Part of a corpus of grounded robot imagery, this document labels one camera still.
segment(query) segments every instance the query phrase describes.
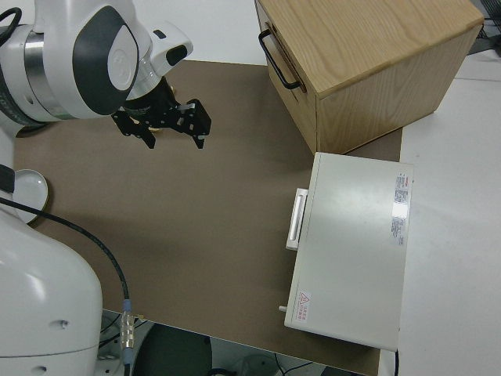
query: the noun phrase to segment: warning triangle symbol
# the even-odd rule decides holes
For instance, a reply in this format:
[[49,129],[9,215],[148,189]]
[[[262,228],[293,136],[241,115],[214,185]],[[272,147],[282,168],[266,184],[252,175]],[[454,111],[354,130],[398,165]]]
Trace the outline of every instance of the warning triangle symbol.
[[299,298],[299,304],[305,304],[306,302],[309,302],[310,298],[306,296],[304,292],[301,292],[301,296]]

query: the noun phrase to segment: white handle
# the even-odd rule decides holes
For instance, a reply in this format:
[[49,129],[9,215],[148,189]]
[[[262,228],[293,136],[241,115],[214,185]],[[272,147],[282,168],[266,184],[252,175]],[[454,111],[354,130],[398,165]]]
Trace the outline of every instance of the white handle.
[[301,224],[303,223],[303,214],[305,213],[306,198],[308,190],[297,188],[296,198],[294,199],[294,208],[290,217],[289,236],[287,237],[286,248],[297,251],[299,247],[299,236],[301,235]]

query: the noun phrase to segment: cable connector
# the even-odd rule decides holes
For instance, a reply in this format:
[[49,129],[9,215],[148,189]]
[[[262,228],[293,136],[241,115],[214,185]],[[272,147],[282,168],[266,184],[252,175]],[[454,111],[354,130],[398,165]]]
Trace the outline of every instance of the cable connector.
[[134,316],[132,315],[132,304],[129,299],[124,300],[120,340],[122,346],[122,362],[123,364],[132,364],[134,360]]

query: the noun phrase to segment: metal ring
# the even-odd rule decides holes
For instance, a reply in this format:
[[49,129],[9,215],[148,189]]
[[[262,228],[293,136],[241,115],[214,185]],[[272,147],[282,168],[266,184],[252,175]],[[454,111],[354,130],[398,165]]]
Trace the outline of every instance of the metal ring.
[[52,116],[61,120],[73,119],[74,117],[67,113],[50,89],[45,75],[43,48],[44,35],[32,31],[24,45],[24,67],[31,90],[33,90],[38,102]]

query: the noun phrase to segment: warning label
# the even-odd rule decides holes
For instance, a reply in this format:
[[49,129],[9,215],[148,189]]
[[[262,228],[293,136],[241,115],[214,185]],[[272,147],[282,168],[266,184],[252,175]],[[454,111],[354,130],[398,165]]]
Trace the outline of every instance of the warning label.
[[296,321],[302,323],[308,321],[308,311],[311,300],[312,300],[312,294],[306,291],[299,291],[297,296],[297,309],[295,317]]

